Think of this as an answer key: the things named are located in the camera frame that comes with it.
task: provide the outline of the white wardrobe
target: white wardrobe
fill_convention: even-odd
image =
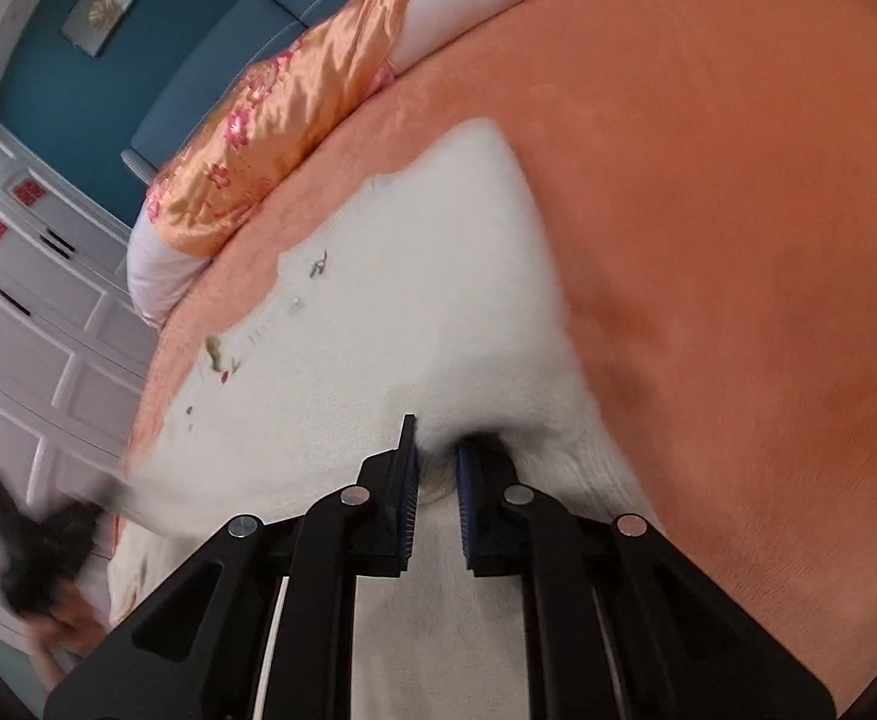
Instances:
[[[0,125],[0,471],[46,511],[118,468],[157,333],[125,282],[129,230]],[[107,617],[110,523],[79,584]],[[0,603],[0,638],[24,647]]]

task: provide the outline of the orange bedsheet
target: orange bedsheet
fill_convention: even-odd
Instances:
[[[238,233],[163,333],[133,448],[280,251],[475,116],[526,170],[671,538],[846,707],[877,671],[877,0],[531,0],[474,30]]]

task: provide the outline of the gold flower decoration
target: gold flower decoration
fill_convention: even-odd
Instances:
[[[125,5],[120,0],[95,0],[88,9],[88,23],[95,29],[109,30],[118,23]]]

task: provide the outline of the bed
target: bed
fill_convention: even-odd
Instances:
[[[518,155],[670,538],[845,709],[877,673],[877,0],[528,0],[480,25],[217,256],[163,329],[129,462],[279,253],[473,117]]]

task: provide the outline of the door handle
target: door handle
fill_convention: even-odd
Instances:
[[[31,317],[31,312],[24,306],[22,306],[22,304],[20,304],[17,300],[12,298],[12,296],[9,295],[9,293],[6,293],[5,290],[3,290],[2,288],[0,288],[0,295],[5,298],[5,300],[7,300],[9,303],[11,303],[15,308],[17,308],[19,312],[22,312],[25,317]]]
[[[72,254],[75,254],[77,249],[73,245],[70,245],[69,242],[67,242],[64,238],[62,238],[53,229],[51,229],[51,227],[46,227],[44,229],[46,229],[46,231],[48,232],[48,235],[51,235],[51,237],[53,237],[59,244],[61,244],[63,247],[65,247]]]
[[[71,259],[71,255],[68,254],[62,247],[58,247],[57,245],[53,244],[50,240],[48,240],[48,238],[44,237],[43,235],[39,235],[38,240],[40,240],[48,248],[54,251],[59,257],[64,257],[65,260]]]

